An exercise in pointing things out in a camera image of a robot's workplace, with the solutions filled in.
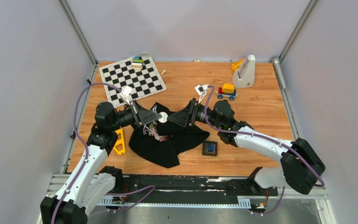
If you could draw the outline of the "orange plastic piece behind stand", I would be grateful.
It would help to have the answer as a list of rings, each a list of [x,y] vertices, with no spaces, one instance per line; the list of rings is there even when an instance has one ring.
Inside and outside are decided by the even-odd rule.
[[[236,70],[238,70],[238,68],[243,64],[243,61],[244,61],[245,59],[244,58],[242,58],[241,60],[239,60],[239,61],[237,61],[237,62],[235,62],[235,63],[232,63],[231,64],[231,70],[232,71],[236,71]]]

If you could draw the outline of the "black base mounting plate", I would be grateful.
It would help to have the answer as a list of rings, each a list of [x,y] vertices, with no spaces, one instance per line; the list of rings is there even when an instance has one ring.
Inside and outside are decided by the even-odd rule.
[[[262,189],[246,177],[180,176],[180,175],[125,175],[111,193],[127,193],[125,202],[134,203],[149,192],[144,203],[166,204],[236,204],[238,196],[266,199],[277,196],[276,188]]]

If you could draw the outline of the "yellow triangular plastic tool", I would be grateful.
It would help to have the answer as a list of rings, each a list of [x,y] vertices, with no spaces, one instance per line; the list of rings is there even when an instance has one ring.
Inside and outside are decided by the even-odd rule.
[[[125,140],[124,140],[124,130],[118,129],[115,131],[118,139],[113,147],[114,151],[118,154],[118,155],[123,155],[126,152],[126,148],[125,148]]]

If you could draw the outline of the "white angled plastic stand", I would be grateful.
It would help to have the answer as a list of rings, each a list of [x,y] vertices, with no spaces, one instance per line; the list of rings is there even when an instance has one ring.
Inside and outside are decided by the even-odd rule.
[[[255,56],[248,55],[243,64],[233,73],[232,82],[235,88],[250,88],[255,82]]]

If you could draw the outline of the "stacked coloured toy blocks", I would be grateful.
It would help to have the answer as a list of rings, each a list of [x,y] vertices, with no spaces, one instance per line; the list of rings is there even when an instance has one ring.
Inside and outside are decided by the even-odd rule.
[[[141,56],[135,56],[132,58],[131,66],[133,69],[142,69],[144,65],[144,61]]]

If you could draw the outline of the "black printed t-shirt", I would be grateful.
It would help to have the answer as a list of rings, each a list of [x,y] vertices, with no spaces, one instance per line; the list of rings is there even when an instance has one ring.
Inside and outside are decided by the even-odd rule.
[[[170,111],[164,105],[156,102],[153,112]],[[210,133],[196,125],[182,127],[173,122],[160,123],[158,120],[149,124],[135,127],[129,140],[130,149],[138,156],[165,168],[172,168],[180,164],[178,155],[202,144]]]

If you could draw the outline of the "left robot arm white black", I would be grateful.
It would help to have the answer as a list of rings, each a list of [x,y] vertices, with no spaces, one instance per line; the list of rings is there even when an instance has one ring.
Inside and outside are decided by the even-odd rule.
[[[100,103],[88,140],[82,141],[85,146],[82,159],[56,194],[45,197],[40,204],[42,222],[86,224],[105,194],[118,193],[124,188],[119,169],[107,166],[107,172],[97,174],[118,139],[116,131],[129,125],[146,125],[160,118],[160,113],[143,108],[136,100],[122,111],[116,111],[112,103]]]

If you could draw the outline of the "aluminium rail frame front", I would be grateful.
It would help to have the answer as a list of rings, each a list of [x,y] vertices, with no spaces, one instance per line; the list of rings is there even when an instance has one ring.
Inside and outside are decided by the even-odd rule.
[[[120,195],[99,196],[98,206],[229,208],[261,214],[255,200],[266,205],[281,192],[277,187],[262,189],[246,177],[123,175],[118,183],[114,192]]]

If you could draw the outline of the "toy car with yellow block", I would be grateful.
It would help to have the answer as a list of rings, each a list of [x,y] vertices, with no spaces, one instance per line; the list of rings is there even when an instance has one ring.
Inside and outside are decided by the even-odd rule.
[[[228,98],[231,101],[235,100],[238,96],[237,90],[233,84],[223,84],[218,88],[216,94],[218,99]]]

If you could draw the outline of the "black white chessboard mat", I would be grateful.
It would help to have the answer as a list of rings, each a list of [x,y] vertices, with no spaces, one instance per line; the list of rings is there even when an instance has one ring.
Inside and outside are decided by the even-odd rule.
[[[104,83],[118,88],[132,88],[130,99],[139,100],[167,89],[158,69],[149,54],[137,55],[143,61],[142,69],[134,69],[130,57],[99,68]]]

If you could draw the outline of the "black square frame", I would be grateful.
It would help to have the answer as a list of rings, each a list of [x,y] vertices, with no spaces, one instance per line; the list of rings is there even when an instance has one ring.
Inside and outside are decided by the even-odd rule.
[[[205,140],[202,144],[202,155],[205,156],[217,156],[218,143],[216,141]]]

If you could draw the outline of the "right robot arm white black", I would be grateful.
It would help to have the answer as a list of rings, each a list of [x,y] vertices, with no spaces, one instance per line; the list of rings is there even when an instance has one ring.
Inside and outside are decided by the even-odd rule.
[[[218,131],[225,144],[253,150],[280,163],[280,167],[254,170],[253,178],[247,182],[249,192],[254,195],[278,186],[289,186],[307,195],[313,187],[324,186],[321,175],[325,165],[307,140],[282,140],[260,133],[245,121],[237,121],[227,100],[216,102],[210,109],[192,99],[184,109],[167,119],[183,127],[195,122],[208,124]]]

